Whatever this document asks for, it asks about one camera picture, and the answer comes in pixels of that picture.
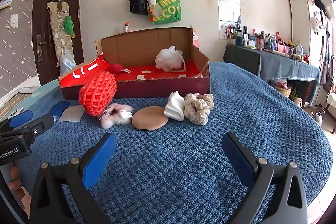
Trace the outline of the person's left hand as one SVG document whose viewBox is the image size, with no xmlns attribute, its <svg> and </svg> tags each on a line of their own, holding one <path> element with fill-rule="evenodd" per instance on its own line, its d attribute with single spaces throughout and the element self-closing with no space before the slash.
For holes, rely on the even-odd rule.
<svg viewBox="0 0 336 224">
<path fill-rule="evenodd" d="M 31 205 L 31 196 L 26 191 L 26 188 L 23 187 L 22 179 L 20 175 L 20 170 L 17 166 L 18 160 L 13 163 L 13 166 L 10 168 L 10 177 L 11 180 L 8 183 L 9 189 L 12 191 L 14 196 L 18 198 L 27 214 L 28 218 L 30 217 L 30 205 Z"/>
</svg>

